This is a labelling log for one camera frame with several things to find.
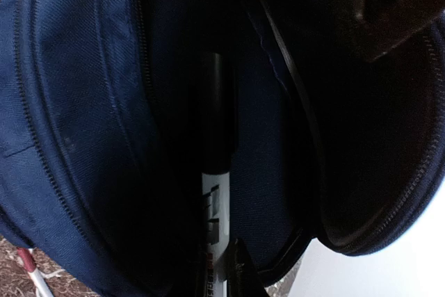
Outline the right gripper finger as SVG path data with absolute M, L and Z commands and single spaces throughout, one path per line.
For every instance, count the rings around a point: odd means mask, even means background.
M 230 241 L 227 255 L 227 280 L 229 296 L 266 296 L 266 290 L 242 239 Z

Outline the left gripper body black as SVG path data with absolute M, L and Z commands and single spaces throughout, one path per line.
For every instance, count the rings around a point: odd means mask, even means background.
M 352 0 L 354 50 L 366 61 L 390 52 L 444 10 L 444 0 Z

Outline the black capped white marker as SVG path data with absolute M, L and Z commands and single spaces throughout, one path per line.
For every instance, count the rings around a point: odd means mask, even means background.
M 233 74 L 225 58 L 216 52 L 202 53 L 197 83 L 206 256 L 204 295 L 226 296 L 235 99 Z

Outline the red capped white marker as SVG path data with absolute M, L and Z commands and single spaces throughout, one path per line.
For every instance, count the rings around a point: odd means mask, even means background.
M 24 268 L 28 273 L 30 279 L 34 283 L 36 289 L 38 290 L 40 296 L 53 297 L 50 288 L 48 287 L 45 279 L 38 270 L 36 263 L 32 254 L 28 248 L 17 248 L 17 254 L 22 259 Z

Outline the navy blue student backpack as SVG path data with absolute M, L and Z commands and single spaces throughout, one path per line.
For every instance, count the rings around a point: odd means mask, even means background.
M 352 0 L 1 0 L 1 234 L 101 296 L 205 296 L 200 55 L 233 74 L 230 236 L 277 282 L 386 248 L 444 179 L 444 10 L 353 48 Z

